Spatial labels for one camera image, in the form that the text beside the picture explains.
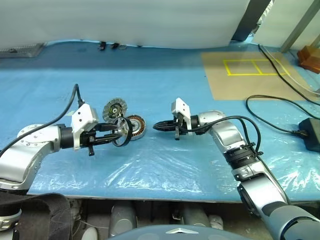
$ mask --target blue plastic sheet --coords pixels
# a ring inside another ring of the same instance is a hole
[[[257,47],[232,44],[214,50],[256,51]],[[290,54],[286,56],[295,62]],[[300,74],[309,81],[308,74]],[[136,114],[145,119],[146,134],[125,147],[96,146],[92,157],[88,156],[87,149],[77,152],[62,149],[48,155],[30,194],[56,192],[110,199],[240,201],[231,168],[208,134],[184,135],[175,141],[173,132],[152,129],[156,122],[173,118],[171,103],[177,97],[190,106],[192,114],[220,110],[227,116],[253,118],[243,101],[213,99],[201,50],[128,47],[100,52],[94,43],[67,42],[47,47],[37,58],[2,59],[0,148],[23,127],[45,123],[59,115],[75,83],[79,84],[84,100],[96,108],[100,121],[103,121],[104,105],[120,97],[128,105],[127,115]],[[320,116],[319,108],[300,103]],[[255,100],[251,105],[257,114],[287,129],[297,128],[297,124],[307,118],[299,109],[280,101]],[[70,110],[76,109],[74,103]],[[302,139],[255,121],[262,134],[262,158],[288,196],[299,201],[318,200],[319,153],[306,150]],[[70,116],[59,121],[66,125],[70,122]],[[252,127],[249,127],[249,136],[256,142]]]

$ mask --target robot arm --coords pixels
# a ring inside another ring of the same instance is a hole
[[[132,136],[132,125],[129,120],[121,117],[117,123],[124,125],[98,123],[99,119],[94,108],[84,103],[73,115],[71,127],[64,124],[50,125],[31,133],[16,142],[0,157],[0,189],[8,191],[28,191],[42,160],[60,149],[89,148],[89,156],[94,155],[93,146],[117,141],[125,135],[126,143]],[[41,124],[26,126],[18,137],[31,131]],[[96,132],[113,131],[102,137]]]
[[[72,97],[63,114],[69,109],[78,85],[73,88]],[[24,195],[31,187],[42,160],[48,154],[60,149],[88,148],[89,156],[93,156],[93,146],[113,143],[117,147],[125,146],[131,140],[133,127],[125,117],[118,117],[114,123],[98,123],[98,115],[94,108],[79,98],[79,109],[72,115],[71,127],[64,124],[50,125],[41,128],[42,124],[24,127],[14,140],[14,144],[0,151],[0,191],[16,195]],[[97,132],[107,132],[104,136],[96,136]],[[12,228],[21,215],[19,205],[0,207],[0,239],[12,239]]]
[[[237,187],[248,210],[260,217],[275,240],[313,240],[320,234],[320,221],[305,210],[289,205],[286,194],[277,180],[237,127],[217,110],[190,115],[189,106],[177,98],[171,106],[173,121],[156,123],[160,131],[175,131],[180,135],[209,133],[232,168],[232,175],[240,184]]]

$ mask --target black strap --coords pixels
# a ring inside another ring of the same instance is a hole
[[[0,207],[22,205],[19,240],[71,240],[70,204],[61,194],[36,196],[0,192]]]

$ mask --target gray cylinder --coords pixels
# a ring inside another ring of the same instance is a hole
[[[198,203],[183,203],[181,209],[181,223],[202,227],[211,227],[209,219]]]
[[[118,201],[114,204],[109,224],[109,238],[137,227],[137,215],[131,201]]]

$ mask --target cable connector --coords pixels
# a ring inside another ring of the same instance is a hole
[[[85,101],[78,99],[78,108],[80,108],[83,104],[85,104]]]
[[[307,131],[305,131],[305,130],[297,130],[297,131],[293,130],[291,133],[293,135],[300,137],[300,138],[307,138],[309,136]]]
[[[264,152],[263,151],[258,151],[258,152],[256,152],[255,150],[254,150],[254,146],[256,145],[256,143],[255,142],[249,142],[247,145],[241,145],[241,147],[250,147],[250,148],[252,148],[252,150],[254,151],[254,154],[256,155],[256,156],[261,156],[261,155],[263,155],[264,154]]]

